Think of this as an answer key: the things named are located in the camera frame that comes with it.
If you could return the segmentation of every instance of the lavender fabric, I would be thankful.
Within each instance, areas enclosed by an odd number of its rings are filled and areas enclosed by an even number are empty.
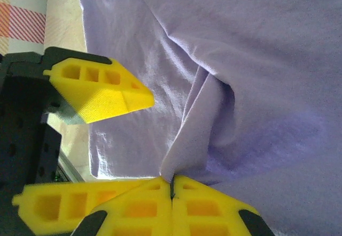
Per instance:
[[[342,0],[81,0],[153,108],[90,126],[100,179],[189,175],[294,235],[342,232]]]

